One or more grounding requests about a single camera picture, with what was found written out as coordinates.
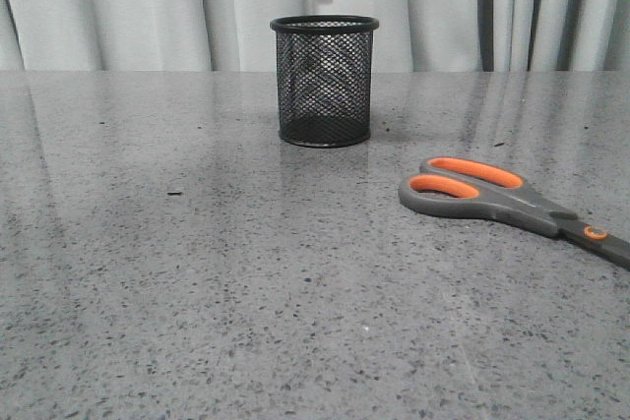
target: scissors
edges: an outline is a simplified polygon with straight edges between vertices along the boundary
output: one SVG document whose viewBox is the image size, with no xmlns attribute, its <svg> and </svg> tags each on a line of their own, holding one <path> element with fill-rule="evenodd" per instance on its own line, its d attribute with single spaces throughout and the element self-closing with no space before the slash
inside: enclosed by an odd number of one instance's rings
<svg viewBox="0 0 630 420">
<path fill-rule="evenodd" d="M 549 238 L 563 236 L 630 270 L 629 242 L 581 221 L 573 211 L 543 197 L 522 176 L 499 167 L 432 157 L 422 162 L 420 174 L 401 182 L 398 195 L 405 207 L 428 215 L 483 218 Z"/>
</svg>

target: granite countertop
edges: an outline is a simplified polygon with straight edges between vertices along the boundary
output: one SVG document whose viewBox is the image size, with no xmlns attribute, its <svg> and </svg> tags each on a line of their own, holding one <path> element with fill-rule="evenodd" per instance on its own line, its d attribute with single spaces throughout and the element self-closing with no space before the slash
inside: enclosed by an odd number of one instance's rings
<svg viewBox="0 0 630 420">
<path fill-rule="evenodd" d="M 275 87 L 0 73 L 0 419 L 630 418 L 630 271 L 397 197 L 456 155 L 630 238 L 628 73 L 375 75 L 334 150 Z"/>
</svg>

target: black mesh pen holder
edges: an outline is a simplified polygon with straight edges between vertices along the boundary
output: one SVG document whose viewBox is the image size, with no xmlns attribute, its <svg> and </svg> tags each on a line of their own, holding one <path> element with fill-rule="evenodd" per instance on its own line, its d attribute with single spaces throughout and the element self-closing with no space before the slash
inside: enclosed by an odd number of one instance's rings
<svg viewBox="0 0 630 420">
<path fill-rule="evenodd" d="M 271 22 L 276 32 L 280 137 L 335 148 L 370 136 L 372 33 L 368 17 L 317 15 Z"/>
</svg>

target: scissors blade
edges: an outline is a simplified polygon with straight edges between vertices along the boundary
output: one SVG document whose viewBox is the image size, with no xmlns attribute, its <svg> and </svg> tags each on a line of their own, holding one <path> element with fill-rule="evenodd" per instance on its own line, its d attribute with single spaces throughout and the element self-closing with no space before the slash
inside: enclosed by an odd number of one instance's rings
<svg viewBox="0 0 630 420">
<path fill-rule="evenodd" d="M 583 248 L 630 270 L 630 243 L 578 219 L 555 218 L 560 234 Z"/>
</svg>

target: pen holder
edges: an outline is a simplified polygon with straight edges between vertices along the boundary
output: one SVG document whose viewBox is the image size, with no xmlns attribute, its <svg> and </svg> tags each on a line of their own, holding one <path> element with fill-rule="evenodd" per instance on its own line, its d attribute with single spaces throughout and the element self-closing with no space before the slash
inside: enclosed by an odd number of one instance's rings
<svg viewBox="0 0 630 420">
<path fill-rule="evenodd" d="M 370 136 L 372 33 L 368 17 L 321 15 L 271 22 L 276 32 L 280 137 L 335 148 Z"/>
</svg>

